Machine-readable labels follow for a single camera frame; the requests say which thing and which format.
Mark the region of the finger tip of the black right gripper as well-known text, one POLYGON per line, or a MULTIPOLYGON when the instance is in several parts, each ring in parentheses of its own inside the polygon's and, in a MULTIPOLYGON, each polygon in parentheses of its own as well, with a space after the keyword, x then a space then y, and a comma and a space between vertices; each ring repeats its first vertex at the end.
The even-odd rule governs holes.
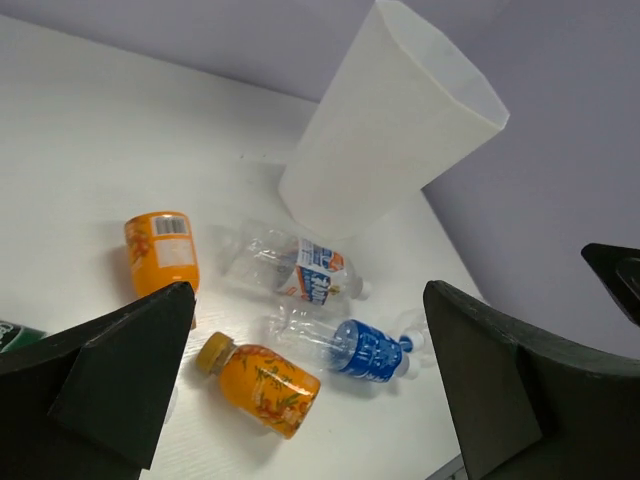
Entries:
POLYGON ((616 305, 634 324, 639 324, 639 250, 590 243, 581 255, 599 278, 616 305))

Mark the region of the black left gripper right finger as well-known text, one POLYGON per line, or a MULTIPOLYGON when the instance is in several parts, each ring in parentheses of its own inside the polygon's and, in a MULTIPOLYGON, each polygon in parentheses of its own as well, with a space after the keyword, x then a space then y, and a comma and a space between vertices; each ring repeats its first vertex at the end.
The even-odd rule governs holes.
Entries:
POLYGON ((424 308, 471 479, 636 479, 639 363, 508 316, 442 281, 424 308))

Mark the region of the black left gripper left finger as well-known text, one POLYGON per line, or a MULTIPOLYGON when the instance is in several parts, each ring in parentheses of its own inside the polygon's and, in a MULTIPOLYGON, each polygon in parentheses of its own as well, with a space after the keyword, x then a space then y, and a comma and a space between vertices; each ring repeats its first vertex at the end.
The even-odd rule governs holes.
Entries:
POLYGON ((2 470, 150 469, 195 304, 173 283, 1 353, 2 470))

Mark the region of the clear plastic bottle white cap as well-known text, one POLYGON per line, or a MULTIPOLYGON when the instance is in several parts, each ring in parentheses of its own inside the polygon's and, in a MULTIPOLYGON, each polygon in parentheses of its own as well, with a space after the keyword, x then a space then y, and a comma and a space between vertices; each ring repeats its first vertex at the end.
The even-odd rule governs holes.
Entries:
POLYGON ((402 312, 397 318, 397 326, 402 350, 416 356, 422 367, 435 366, 437 360, 425 311, 412 309, 402 312))

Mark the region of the clear bottle blue label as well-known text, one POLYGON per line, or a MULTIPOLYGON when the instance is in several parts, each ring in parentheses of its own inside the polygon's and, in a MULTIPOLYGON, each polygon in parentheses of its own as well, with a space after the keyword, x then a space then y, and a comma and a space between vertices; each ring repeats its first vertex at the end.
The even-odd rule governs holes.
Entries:
POLYGON ((414 380, 420 372, 419 362, 401 341, 323 309, 284 303, 267 318, 264 338, 284 357, 357 380, 414 380))

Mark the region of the clear bottle orange-blue label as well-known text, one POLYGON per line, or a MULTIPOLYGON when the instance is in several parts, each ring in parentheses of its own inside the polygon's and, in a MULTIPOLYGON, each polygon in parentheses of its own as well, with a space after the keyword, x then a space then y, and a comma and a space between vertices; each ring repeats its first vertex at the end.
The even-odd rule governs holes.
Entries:
POLYGON ((364 301, 372 292, 348 256, 257 220, 228 234, 220 269, 251 287, 318 307, 364 301))

